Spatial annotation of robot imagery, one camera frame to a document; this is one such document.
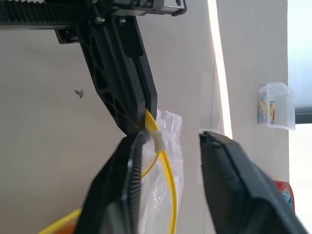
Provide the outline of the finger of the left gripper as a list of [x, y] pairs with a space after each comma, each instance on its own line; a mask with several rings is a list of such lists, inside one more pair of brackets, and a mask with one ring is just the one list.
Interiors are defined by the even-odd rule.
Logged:
[[145, 98], [115, 17], [104, 24], [86, 20], [77, 27], [77, 34], [96, 92], [117, 126], [126, 135], [143, 130]]
[[143, 130], [145, 111], [156, 117], [157, 92], [136, 17], [113, 16], [113, 35], [117, 125]]

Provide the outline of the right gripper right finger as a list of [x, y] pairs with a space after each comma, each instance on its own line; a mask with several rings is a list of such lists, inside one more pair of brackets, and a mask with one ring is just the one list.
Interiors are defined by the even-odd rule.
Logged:
[[275, 182], [234, 140], [199, 134], [205, 197], [217, 234], [305, 234]]

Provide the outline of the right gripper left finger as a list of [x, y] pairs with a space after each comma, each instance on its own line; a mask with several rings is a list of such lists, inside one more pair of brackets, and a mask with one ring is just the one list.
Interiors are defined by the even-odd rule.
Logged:
[[90, 185], [77, 234], [136, 234], [144, 135], [124, 137]]

